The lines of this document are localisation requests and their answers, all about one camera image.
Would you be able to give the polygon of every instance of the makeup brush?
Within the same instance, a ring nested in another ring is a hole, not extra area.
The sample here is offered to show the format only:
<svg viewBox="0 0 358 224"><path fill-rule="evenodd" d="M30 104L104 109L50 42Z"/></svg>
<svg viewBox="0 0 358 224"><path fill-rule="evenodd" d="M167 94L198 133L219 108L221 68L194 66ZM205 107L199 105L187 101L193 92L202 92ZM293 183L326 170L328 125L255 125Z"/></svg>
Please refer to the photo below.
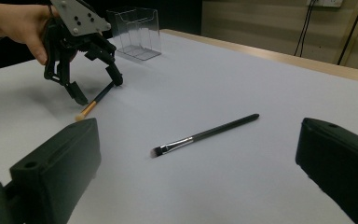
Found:
<svg viewBox="0 0 358 224"><path fill-rule="evenodd" d="M103 97L110 91L110 89L112 89L112 87L114 86L113 82L109 83L109 85L107 85L107 87L105 87L98 95L97 97L95 97L95 99L89 103L89 105L87 105L86 108L84 108L84 110L75 116L75 120L76 121L81 121L82 119L84 119L88 113L92 110L92 108L94 108L94 106L96 106L102 99Z"/></svg>
<svg viewBox="0 0 358 224"><path fill-rule="evenodd" d="M240 126L242 124L245 124L245 123L251 122L253 120L256 120L256 119L258 119L258 117L259 117L258 114L253 114L251 116L248 116L248 117L245 117L245 118L242 118L242 119L237 119L237 120L231 121L230 123L227 123L227 124L223 124L223 125L218 126L216 128L212 128L212 129L210 129L208 131L205 131L205 132L202 132L202 133L197 133L195 135L192 135L192 136L189 136L187 138L178 140L176 142L172 142L172 143L160 146L160 147L155 147L150 151L150 157L151 158L156 158L158 156L167 154L169 152L172 152L172 151L176 150L179 147L183 147L183 146L186 146L188 144L198 142L199 140L202 140L204 138L211 137L211 136L213 136L215 134L225 132L227 130L236 128L236 127L238 127L238 126Z"/></svg>

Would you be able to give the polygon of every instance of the wall outlet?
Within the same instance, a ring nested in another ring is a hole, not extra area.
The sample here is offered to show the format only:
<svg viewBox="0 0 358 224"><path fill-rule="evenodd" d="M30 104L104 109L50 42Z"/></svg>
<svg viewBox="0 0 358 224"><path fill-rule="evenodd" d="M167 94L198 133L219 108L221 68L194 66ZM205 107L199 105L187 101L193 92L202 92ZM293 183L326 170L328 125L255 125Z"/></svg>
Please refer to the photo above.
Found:
<svg viewBox="0 0 358 224"><path fill-rule="evenodd" d="M342 0L324 0L324 7L341 7Z"/></svg>
<svg viewBox="0 0 358 224"><path fill-rule="evenodd" d="M312 0L307 0L306 6L309 6ZM341 7L342 0L316 0L315 7Z"/></svg>

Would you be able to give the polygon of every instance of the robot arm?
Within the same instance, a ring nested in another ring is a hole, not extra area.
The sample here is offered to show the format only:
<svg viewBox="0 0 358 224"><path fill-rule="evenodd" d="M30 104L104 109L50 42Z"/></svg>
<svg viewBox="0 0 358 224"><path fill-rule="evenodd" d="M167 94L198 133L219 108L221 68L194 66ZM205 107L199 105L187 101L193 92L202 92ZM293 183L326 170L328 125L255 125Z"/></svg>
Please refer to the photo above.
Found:
<svg viewBox="0 0 358 224"><path fill-rule="evenodd" d="M113 83L121 85L123 78L115 65L116 47L101 35L102 31L110 30L110 23L81 0L51 0L51 3L60 17L49 20L44 37L48 54L45 79L64 86L78 104L87 104L88 100L76 82L70 82L70 60L79 50L86 52L85 56L92 61L98 58L106 63L106 71Z"/></svg>

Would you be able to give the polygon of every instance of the dark background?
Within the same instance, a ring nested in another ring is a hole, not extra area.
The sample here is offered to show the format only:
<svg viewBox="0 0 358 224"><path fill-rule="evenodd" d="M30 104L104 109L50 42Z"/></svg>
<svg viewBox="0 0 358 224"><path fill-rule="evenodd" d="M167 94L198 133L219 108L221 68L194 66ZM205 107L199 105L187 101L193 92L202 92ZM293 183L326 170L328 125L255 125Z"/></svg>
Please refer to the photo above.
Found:
<svg viewBox="0 0 358 224"><path fill-rule="evenodd" d="M106 10L115 7L148 7L158 11L160 29L172 29L193 35L200 35L201 30L201 0L85 0L95 11L106 18ZM6 4L43 4L42 1L30 0L0 0ZM0 40L0 67L10 66L34 59L34 56L23 44L15 43L9 38Z"/></svg>

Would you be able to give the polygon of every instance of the electrical cable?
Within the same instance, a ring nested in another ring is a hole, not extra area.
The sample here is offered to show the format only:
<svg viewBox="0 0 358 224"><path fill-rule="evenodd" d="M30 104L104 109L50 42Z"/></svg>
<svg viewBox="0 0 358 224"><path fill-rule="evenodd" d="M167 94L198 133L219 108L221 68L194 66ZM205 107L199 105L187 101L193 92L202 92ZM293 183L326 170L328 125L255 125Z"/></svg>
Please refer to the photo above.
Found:
<svg viewBox="0 0 358 224"><path fill-rule="evenodd" d="M308 10L307 10L307 16L304 20L304 25L301 31L301 35L300 38L298 39L298 43L297 43L297 47L296 47L296 51L295 51L295 56L297 55L297 51L298 51L298 47L300 46L301 43L301 51L300 51L300 57L302 57L302 52L303 52L303 48L304 48L304 40L305 40L305 36L307 34L308 31L308 26L310 25L310 14L312 13L313 7L316 3L316 1L318 0L311 0L310 4L308 5Z"/></svg>

